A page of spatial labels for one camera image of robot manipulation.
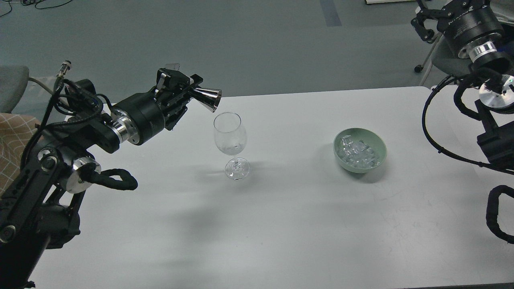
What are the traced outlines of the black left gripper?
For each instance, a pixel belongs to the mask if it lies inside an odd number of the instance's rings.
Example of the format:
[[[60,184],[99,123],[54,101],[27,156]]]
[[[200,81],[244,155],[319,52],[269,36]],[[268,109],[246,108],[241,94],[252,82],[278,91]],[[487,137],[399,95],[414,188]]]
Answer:
[[[200,86],[200,75],[187,76],[180,71],[160,68],[157,71],[155,90],[136,93],[115,104],[113,113],[124,121],[132,144],[141,146],[163,129],[173,130],[185,115],[189,92]]]

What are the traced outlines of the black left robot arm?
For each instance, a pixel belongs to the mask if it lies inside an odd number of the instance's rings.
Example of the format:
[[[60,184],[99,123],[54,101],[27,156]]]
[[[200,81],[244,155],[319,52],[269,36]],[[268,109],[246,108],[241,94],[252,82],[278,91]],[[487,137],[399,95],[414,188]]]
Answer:
[[[212,112],[220,102],[218,90],[213,100],[204,99],[199,75],[160,68],[148,92],[111,104],[89,80],[66,79],[70,68],[63,62],[42,123],[23,150],[20,173],[1,197],[2,289],[33,288],[29,277],[42,253],[80,234],[79,209],[91,185],[138,186],[126,170],[103,171],[90,147],[114,153],[125,141],[141,146],[172,130],[191,99]]]

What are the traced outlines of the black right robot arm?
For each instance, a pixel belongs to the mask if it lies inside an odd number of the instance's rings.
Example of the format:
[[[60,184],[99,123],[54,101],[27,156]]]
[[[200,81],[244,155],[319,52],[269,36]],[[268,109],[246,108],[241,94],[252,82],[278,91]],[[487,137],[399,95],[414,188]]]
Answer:
[[[411,25],[424,42],[437,40],[435,31],[424,22],[435,20],[437,31],[445,38],[453,56],[470,59],[468,72],[452,73],[432,90],[422,112],[422,130],[432,147],[452,159],[490,170],[513,174],[513,122],[502,126],[493,113],[513,114],[513,58],[499,51],[507,37],[503,24],[496,18],[488,0],[451,0],[440,9],[430,9],[423,0]],[[426,128],[426,112],[432,99],[450,82],[458,83],[453,95],[456,108],[465,116],[480,121],[484,132],[477,144],[487,163],[457,155],[442,147]]]

